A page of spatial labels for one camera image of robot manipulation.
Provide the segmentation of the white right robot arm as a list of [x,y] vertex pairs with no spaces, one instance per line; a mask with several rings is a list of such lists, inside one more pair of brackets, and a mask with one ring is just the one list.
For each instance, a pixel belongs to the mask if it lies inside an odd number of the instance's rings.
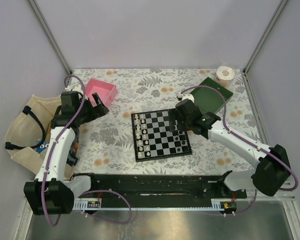
[[229,198],[241,189],[256,189],[272,197],[292,175],[284,147],[279,144],[271,147],[230,129],[216,114],[201,113],[189,99],[180,101],[169,110],[168,116],[171,129],[193,131],[196,135],[225,146],[252,166],[252,170],[228,171],[221,177],[217,191],[223,198]]

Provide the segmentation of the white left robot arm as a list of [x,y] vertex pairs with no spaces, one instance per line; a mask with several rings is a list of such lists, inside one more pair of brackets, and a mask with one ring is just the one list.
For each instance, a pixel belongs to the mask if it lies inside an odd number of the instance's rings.
[[77,176],[65,182],[68,155],[79,137],[80,126],[109,112],[96,92],[92,97],[92,100],[84,98],[78,91],[66,91],[60,96],[61,104],[51,120],[50,141],[41,169],[34,181],[26,182],[23,188],[37,216],[69,214],[75,199],[82,194],[92,198],[99,191],[90,176]]

